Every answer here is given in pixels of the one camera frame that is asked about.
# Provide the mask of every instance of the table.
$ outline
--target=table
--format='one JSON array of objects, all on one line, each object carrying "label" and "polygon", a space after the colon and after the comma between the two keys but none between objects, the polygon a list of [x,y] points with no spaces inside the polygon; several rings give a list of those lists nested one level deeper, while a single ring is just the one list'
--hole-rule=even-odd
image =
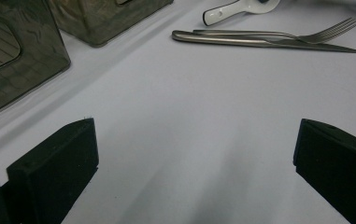
[{"label": "table", "polygon": [[[356,2],[283,0],[209,28],[311,34]],[[99,170],[68,223],[348,223],[292,164],[301,119],[356,136],[356,54],[174,41],[222,0],[175,0],[0,112],[6,168],[65,124],[94,118]],[[356,28],[331,41],[356,49]]]}]

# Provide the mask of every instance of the knife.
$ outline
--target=knife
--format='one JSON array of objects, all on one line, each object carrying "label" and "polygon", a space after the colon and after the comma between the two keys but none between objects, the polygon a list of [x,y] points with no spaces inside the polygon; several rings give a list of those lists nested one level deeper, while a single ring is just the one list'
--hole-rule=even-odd
[{"label": "knife", "polygon": [[233,36],[233,35],[201,35],[192,32],[175,30],[172,32],[172,38],[177,41],[233,45],[257,48],[286,48],[286,49],[313,49],[325,51],[338,51],[346,53],[356,53],[356,49],[349,49],[329,44],[307,44],[298,40],[281,39],[267,40],[252,36]]}]

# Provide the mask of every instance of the fork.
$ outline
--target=fork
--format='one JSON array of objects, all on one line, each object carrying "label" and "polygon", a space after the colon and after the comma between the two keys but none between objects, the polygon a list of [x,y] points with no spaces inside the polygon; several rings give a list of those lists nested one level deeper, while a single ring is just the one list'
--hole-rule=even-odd
[{"label": "fork", "polygon": [[356,26],[356,19],[348,18],[340,23],[315,33],[313,35],[290,35],[281,32],[267,31],[229,31],[229,30],[193,30],[194,33],[203,35],[268,35],[283,36],[291,39],[300,40],[308,44],[320,44],[334,39]]}]

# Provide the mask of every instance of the white ceramic spoon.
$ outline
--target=white ceramic spoon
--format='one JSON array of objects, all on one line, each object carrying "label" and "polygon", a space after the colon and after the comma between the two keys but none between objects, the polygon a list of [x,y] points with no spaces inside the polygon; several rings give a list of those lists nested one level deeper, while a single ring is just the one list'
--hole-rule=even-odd
[{"label": "white ceramic spoon", "polygon": [[265,3],[261,3],[259,0],[238,0],[229,5],[205,11],[203,20],[205,25],[212,25],[240,12],[250,12],[254,14],[267,13],[276,8],[278,4],[279,0],[268,0]]}]

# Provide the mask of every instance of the spoon handle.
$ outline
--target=spoon handle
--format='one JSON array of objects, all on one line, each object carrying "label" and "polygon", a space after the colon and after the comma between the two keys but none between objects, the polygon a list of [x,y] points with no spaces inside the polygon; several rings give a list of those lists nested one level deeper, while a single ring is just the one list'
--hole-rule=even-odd
[{"label": "spoon handle", "polygon": [[216,7],[207,10],[203,14],[203,20],[205,25],[212,25],[216,22],[223,21],[237,13],[243,12],[246,9],[245,1],[238,0],[231,4]]}]

